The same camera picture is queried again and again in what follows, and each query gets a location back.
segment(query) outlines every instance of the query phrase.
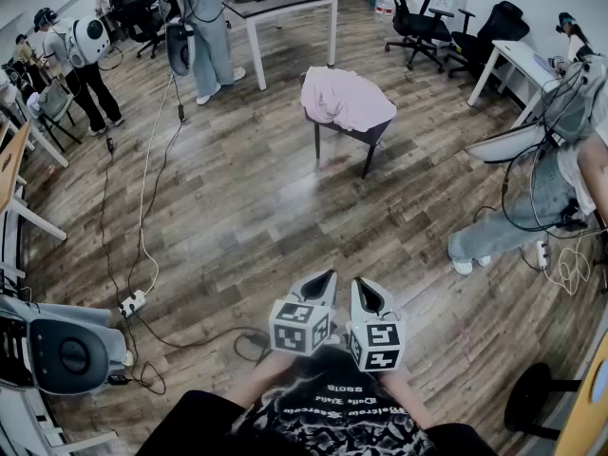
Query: pink cloth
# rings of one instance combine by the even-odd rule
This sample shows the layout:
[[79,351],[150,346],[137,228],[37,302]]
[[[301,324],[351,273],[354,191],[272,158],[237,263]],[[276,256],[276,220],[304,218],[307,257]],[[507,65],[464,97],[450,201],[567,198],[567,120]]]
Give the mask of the pink cloth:
[[374,83],[352,71],[311,67],[302,87],[302,106],[321,124],[367,132],[394,118],[397,108]]

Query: wooden floor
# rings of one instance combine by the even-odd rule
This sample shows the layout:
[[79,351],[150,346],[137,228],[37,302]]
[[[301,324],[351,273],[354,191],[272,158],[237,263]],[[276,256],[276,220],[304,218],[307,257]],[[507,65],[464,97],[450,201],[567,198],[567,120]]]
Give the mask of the wooden floor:
[[[180,82],[188,120],[168,153],[145,224],[161,274],[142,318],[174,343],[236,325],[265,328],[271,304],[293,281],[334,267],[340,275],[337,320],[344,322],[350,281],[366,276],[397,299],[407,322],[409,381],[437,421],[471,424],[499,453],[513,454],[524,442],[503,426],[514,382],[537,361],[557,377],[572,376],[604,306],[599,269],[570,297],[526,267],[517,252],[493,259],[488,268],[476,266],[469,277],[451,268],[447,236],[467,226],[481,205],[498,206],[503,180],[501,168],[472,160],[463,148],[509,127],[519,109],[493,91],[469,107],[472,78],[449,80],[424,56],[407,71],[402,49],[383,50],[386,32],[368,4],[340,0],[336,67],[378,84],[398,108],[368,177],[360,180],[365,147],[323,130],[317,164],[313,127],[299,103],[298,75],[326,63],[327,11],[290,14],[282,29],[260,26],[268,84],[263,92],[245,28],[236,16],[229,18],[235,64],[248,74],[205,107],[194,103],[192,78]],[[163,48],[156,60],[148,51],[137,60],[134,44],[123,48],[123,63],[104,73],[125,118],[110,130],[116,154],[104,218],[120,299],[136,255],[145,150],[169,79]],[[67,232],[61,243],[25,228],[27,282],[39,301],[114,309],[100,230],[109,155],[103,138],[86,135],[83,114],[73,108],[83,144],[62,139],[69,168],[53,169],[41,150],[24,167],[30,207]],[[172,87],[152,146],[147,200],[178,123]],[[599,250],[597,242],[583,241],[588,257]],[[557,258],[555,240],[551,247]],[[153,274],[152,263],[142,261],[132,287],[147,289]],[[114,321],[124,331],[120,317]],[[141,323],[131,324],[141,360],[162,373],[167,392],[157,396],[132,384],[52,397],[68,438],[119,433],[119,441],[90,454],[134,454],[187,390],[222,392],[251,368],[234,354],[232,334],[206,348],[176,350]],[[151,372],[146,376],[161,388]]]

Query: power strip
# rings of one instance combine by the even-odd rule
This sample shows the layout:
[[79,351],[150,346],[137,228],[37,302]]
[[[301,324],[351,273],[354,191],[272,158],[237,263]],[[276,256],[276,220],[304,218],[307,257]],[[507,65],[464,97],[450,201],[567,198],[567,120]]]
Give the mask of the power strip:
[[145,305],[145,294],[143,291],[135,291],[134,294],[130,295],[121,303],[121,314],[127,318],[133,315],[136,311],[141,309]]
[[536,258],[539,262],[539,269],[544,270],[549,266],[547,254],[547,244],[544,241],[538,240],[536,242]]

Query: desk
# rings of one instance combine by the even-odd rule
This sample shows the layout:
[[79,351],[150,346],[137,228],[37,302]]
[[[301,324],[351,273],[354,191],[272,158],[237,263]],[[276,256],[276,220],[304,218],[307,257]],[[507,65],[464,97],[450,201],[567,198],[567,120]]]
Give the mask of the desk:
[[481,78],[468,99],[468,104],[469,106],[475,105],[482,89],[484,89],[485,82],[487,82],[492,69],[494,69],[494,65],[496,65],[498,57],[502,55],[510,63],[510,69],[507,71],[501,86],[498,88],[499,93],[504,91],[509,79],[511,79],[511,76],[513,76],[513,73],[515,72],[515,69],[521,71],[526,78],[539,88],[520,117],[513,123],[513,127],[520,126],[541,100],[542,92],[547,93],[557,88],[560,85],[561,79],[536,62],[534,59],[536,52],[525,42],[494,41],[492,44],[494,44],[494,50],[485,65]]
[[257,84],[259,89],[266,89],[266,79],[264,78],[264,68],[262,58],[259,53],[259,43],[257,42],[256,23],[268,20],[290,11],[311,9],[330,6],[330,36],[327,49],[327,64],[333,66],[335,62],[335,35],[338,20],[338,0],[229,0],[226,7],[233,11],[247,24],[247,35],[249,44],[254,55],[254,67],[256,68]]

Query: blue jeans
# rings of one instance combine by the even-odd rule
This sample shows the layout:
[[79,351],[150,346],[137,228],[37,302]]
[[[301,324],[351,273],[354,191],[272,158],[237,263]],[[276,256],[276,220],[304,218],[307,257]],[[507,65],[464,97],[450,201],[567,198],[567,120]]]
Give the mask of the blue jeans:
[[[545,157],[536,165],[535,173],[534,205],[541,224],[561,220],[561,212],[577,195],[574,187],[561,175],[557,149],[546,152]],[[515,200],[508,201],[507,198],[506,208],[509,217],[524,228],[539,225],[534,218],[528,190]],[[544,235],[544,231],[520,230],[511,224],[503,210],[499,210],[450,235],[447,253],[452,260],[462,262],[472,258],[494,257],[543,238]]]

